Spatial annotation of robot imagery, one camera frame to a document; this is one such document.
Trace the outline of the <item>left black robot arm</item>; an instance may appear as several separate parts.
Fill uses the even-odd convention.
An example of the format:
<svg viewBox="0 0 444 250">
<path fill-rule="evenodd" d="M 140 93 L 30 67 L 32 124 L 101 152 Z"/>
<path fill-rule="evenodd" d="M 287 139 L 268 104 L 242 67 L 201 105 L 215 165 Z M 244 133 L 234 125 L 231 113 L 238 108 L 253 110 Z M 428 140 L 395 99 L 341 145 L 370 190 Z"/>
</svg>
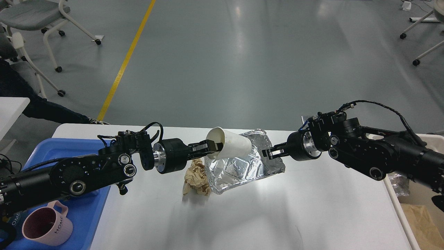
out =
<svg viewBox="0 0 444 250">
<path fill-rule="evenodd" d="M 97 154 L 57 158 L 35 164 L 1 179 L 1 216 L 11 217 L 46 202 L 78 197 L 117 185 L 121 195 L 128 192 L 137 169 L 132 155 L 137 153 L 144 170 L 160 174 L 184 169 L 187 161 L 224 149 L 222 142 L 206 139 L 184 144 L 179 138 L 163 139 L 163 127 L 150 137 L 149 123 L 140 131 L 119 131 L 115 136 L 98 135 L 104 144 Z"/>
</svg>

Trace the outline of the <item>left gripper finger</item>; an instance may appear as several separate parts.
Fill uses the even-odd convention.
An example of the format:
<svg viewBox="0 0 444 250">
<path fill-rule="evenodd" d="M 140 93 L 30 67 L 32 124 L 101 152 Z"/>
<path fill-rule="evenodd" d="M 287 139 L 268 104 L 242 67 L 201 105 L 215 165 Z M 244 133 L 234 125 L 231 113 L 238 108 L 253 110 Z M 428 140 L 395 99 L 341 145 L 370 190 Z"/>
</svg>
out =
<svg viewBox="0 0 444 250">
<path fill-rule="evenodd" d="M 203 140 L 199 143 L 189 144 L 189 149 L 189 160 L 193 160 L 215 152 L 220 152 L 223 149 L 223 143 L 216 143 L 213 140 Z"/>
</svg>

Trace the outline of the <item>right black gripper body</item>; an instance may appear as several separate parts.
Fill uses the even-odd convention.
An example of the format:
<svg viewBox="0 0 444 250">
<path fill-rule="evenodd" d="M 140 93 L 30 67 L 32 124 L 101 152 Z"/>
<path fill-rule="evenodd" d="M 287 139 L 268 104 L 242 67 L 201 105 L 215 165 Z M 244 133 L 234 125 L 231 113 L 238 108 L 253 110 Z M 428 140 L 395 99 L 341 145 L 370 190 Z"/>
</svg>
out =
<svg viewBox="0 0 444 250">
<path fill-rule="evenodd" d="M 321 156 L 310 132 L 293 132 L 287 138 L 287 154 L 297 161 L 315 160 Z"/>
</svg>

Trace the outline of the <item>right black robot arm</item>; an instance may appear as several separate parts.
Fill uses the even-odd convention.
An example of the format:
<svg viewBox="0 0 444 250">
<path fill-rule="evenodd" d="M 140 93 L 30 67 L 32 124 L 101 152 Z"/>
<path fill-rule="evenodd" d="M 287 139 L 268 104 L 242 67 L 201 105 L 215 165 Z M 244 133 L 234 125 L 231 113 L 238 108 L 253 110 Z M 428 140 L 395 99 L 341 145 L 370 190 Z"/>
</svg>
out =
<svg viewBox="0 0 444 250">
<path fill-rule="evenodd" d="M 318 112 L 291 133 L 285 143 L 263 149 L 270 160 L 290 156 L 294 160 L 314 160 L 328 152 L 334 160 L 371 179 L 380 181 L 396 172 L 432 191 L 434 205 L 443 210 L 444 156 L 426 147 L 406 119 L 395 109 L 373 101 L 373 104 L 394 112 L 405 130 L 396 132 L 362 126 L 357 118 L 347 118 L 346 110 L 359 101 L 343 104 L 337 110 Z"/>
</svg>

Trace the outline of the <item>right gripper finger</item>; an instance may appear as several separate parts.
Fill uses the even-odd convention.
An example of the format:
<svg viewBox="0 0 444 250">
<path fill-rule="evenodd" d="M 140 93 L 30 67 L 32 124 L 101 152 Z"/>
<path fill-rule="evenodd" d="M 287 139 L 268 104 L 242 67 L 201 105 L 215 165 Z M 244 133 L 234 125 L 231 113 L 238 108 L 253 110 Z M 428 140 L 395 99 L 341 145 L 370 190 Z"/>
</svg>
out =
<svg viewBox="0 0 444 250">
<path fill-rule="evenodd" d="M 289 156 L 289 154 L 285 150 L 286 148 L 287 148 L 286 143 L 276 144 L 271 148 L 263 149 L 262 155 L 263 157 L 268 158 L 269 160 L 286 157 Z"/>
</svg>

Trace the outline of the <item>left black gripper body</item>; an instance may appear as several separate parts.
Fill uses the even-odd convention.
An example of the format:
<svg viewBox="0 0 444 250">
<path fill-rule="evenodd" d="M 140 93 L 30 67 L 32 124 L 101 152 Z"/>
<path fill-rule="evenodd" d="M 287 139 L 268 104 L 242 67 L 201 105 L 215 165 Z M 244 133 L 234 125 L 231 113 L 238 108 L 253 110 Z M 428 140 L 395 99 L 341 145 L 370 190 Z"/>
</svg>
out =
<svg viewBox="0 0 444 250">
<path fill-rule="evenodd" d="M 155 167 L 160 174 L 181 171 L 185 168 L 190 148 L 179 138 L 163 139 L 154 144 L 159 153 Z"/>
</svg>

